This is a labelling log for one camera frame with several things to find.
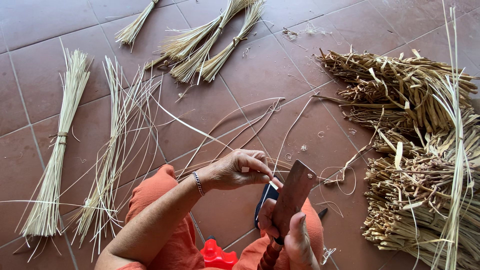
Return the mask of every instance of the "tiled floor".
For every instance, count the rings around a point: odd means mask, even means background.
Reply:
[[[480,0],[447,0],[457,7],[459,64],[466,72],[480,75]],[[94,164],[97,151],[109,138],[109,90],[102,60],[104,55],[116,57],[123,66],[125,87],[132,82],[138,65],[157,57],[153,51],[167,29],[186,29],[202,25],[226,6],[226,0],[160,0],[137,36],[133,52],[119,48],[115,33],[132,22],[149,0],[43,0],[34,3],[9,1],[0,4],[0,200],[28,200],[40,178],[51,153],[48,136],[57,130],[62,89],[59,73],[64,72],[60,41],[73,50],[80,48],[95,56],[91,75],[80,106],[73,120],[75,136],[69,139],[62,175],[62,191],[72,185]],[[185,115],[183,120],[205,132],[228,113],[239,107],[265,98],[284,98],[280,111],[256,121],[274,100],[255,103],[237,110],[219,125],[212,135],[228,142],[240,131],[232,147],[260,149],[271,157],[281,159],[287,153],[292,159],[301,159],[322,177],[337,177],[342,166],[372,135],[343,118],[339,107],[328,101],[312,99],[292,128],[285,147],[279,147],[294,120],[314,91],[333,96],[346,87],[325,73],[312,54],[334,50],[346,53],[354,50],[406,57],[417,49],[422,56],[436,61],[449,61],[441,0],[268,0],[260,21],[242,41],[225,63],[216,80],[192,87],[188,95],[174,103],[186,85],[176,85],[164,76],[160,102],[170,112]],[[325,34],[301,35],[291,42],[280,30],[288,27],[295,32],[305,29],[306,20],[321,27]],[[243,23],[243,13],[234,17],[225,27],[211,55],[221,51],[236,36]],[[247,56],[243,57],[246,48]],[[161,75],[168,70],[154,70]],[[291,76],[305,80],[301,82]],[[171,120],[157,112],[155,124]],[[140,133],[139,140],[148,138],[145,161],[134,160],[120,181],[117,203],[128,197],[139,184],[141,174],[153,173],[153,168],[172,164],[182,169],[193,155],[203,136],[173,122],[159,127],[158,136]],[[308,150],[300,151],[306,145]],[[210,142],[199,151],[192,164],[214,158],[222,150]],[[368,187],[363,182],[367,158],[377,157],[373,150],[353,163],[355,175],[347,174],[344,183],[316,187],[309,198],[317,211],[325,208],[325,201],[333,201],[323,220],[325,245],[336,248],[324,269],[393,270],[410,269],[415,259],[403,252],[379,251],[361,235],[367,202],[363,196]],[[81,205],[90,190],[92,176],[86,175],[60,198],[62,203]],[[349,193],[356,185],[355,191]],[[254,229],[253,211],[262,186],[246,186],[234,191],[212,191],[192,209],[196,222],[197,246],[209,235],[218,244],[238,255],[249,243],[259,237]],[[22,246],[22,238],[14,232],[25,208],[25,203],[0,203],[4,217],[0,233],[0,269],[93,269],[92,243],[85,242],[78,249],[73,239],[73,227],[62,236],[55,236],[45,244],[36,242],[43,252],[27,263],[33,249]],[[75,206],[62,205],[62,225],[77,211]],[[123,218],[127,209],[120,213]],[[110,238],[102,238],[104,247]],[[427,269],[420,263],[418,269]]]

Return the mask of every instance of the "red object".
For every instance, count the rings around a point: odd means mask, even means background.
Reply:
[[[200,253],[204,257],[205,267],[231,270],[238,262],[237,253],[235,251],[223,252],[222,248],[216,245],[215,239],[208,239]]]

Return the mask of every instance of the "bracelet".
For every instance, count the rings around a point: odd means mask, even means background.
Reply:
[[[200,178],[198,178],[197,172],[192,172],[193,176],[195,177],[195,181],[197,182],[198,191],[202,196],[205,196],[204,190],[202,189],[202,185],[200,184]]]

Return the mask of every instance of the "tied bundle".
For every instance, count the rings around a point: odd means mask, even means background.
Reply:
[[[220,29],[221,31],[223,29],[223,26],[219,26],[221,23],[224,23],[223,25],[225,26],[226,23],[228,23],[228,21],[233,17],[233,15],[248,7],[252,2],[253,0],[231,0],[228,3],[228,7],[232,7],[232,9],[229,10],[227,7],[227,9],[225,9],[220,16],[209,23],[192,29],[173,30],[181,34],[177,36],[166,37],[164,40],[165,44],[160,46],[162,56],[146,65],[145,69],[152,68],[158,63],[164,61],[166,58],[170,58],[175,62],[180,62],[185,58],[190,57],[193,49],[202,39],[204,39],[208,34],[213,35],[212,32],[216,29]],[[168,61],[164,62],[158,67],[164,65],[168,65]]]
[[[208,57],[208,52],[210,51],[211,47],[217,40],[218,36],[222,32],[222,29],[227,25],[230,19],[237,14],[241,9],[238,7],[243,6],[242,3],[248,6],[252,0],[230,0],[228,2],[227,9],[225,10],[225,16],[220,21],[219,26],[213,32],[213,34],[209,37],[209,39],[203,43],[200,48],[198,48],[193,55],[189,55],[188,58],[175,66],[171,71],[170,74],[172,77],[177,79],[178,82],[182,83],[192,83],[195,77],[195,73],[197,68],[206,61]]]
[[[455,10],[450,10],[456,36]],[[375,129],[369,159],[366,239],[379,249],[402,250],[432,269],[480,268],[480,126],[469,76],[451,63],[374,54],[319,57],[353,87],[339,90],[352,106],[346,117]]]
[[[115,38],[117,38],[115,42],[120,41],[120,45],[123,45],[123,44],[131,45],[132,49],[130,50],[130,52],[132,52],[133,44],[135,43],[135,38],[137,37],[138,32],[140,32],[140,29],[142,28],[145,20],[147,19],[147,16],[150,14],[153,7],[157,3],[158,3],[158,0],[152,0],[148,4],[148,6],[144,9],[144,11],[140,13],[137,19],[135,19],[135,21],[127,25],[122,30],[118,31],[115,36]]]
[[[68,49],[63,49],[63,55],[67,72],[62,80],[63,101],[60,110],[59,130],[57,134],[50,136],[53,137],[52,140],[55,140],[53,152],[34,191],[35,194],[41,185],[37,199],[34,201],[33,208],[22,228],[21,234],[23,236],[53,236],[57,232],[57,224],[59,224],[60,180],[63,155],[67,146],[67,133],[70,130],[73,116],[77,111],[78,103],[90,76],[90,72],[87,71],[89,64],[86,54],[78,49],[70,54]]]
[[[238,36],[234,37],[232,42],[219,54],[205,61],[202,66],[197,67],[197,72],[202,75],[205,81],[211,82],[212,80],[215,80],[215,75],[218,73],[235,47],[240,43],[240,41],[247,39],[247,34],[253,28],[255,23],[257,23],[263,9],[264,0],[258,0],[249,6],[247,8],[247,12],[245,13],[245,21],[243,22],[243,26]]]

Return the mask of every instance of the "wooden handle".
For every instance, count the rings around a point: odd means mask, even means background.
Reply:
[[[279,245],[272,240],[272,242],[267,246],[267,250],[264,252],[264,255],[258,263],[257,270],[273,270],[273,266],[276,264],[276,260],[280,255],[283,245]]]

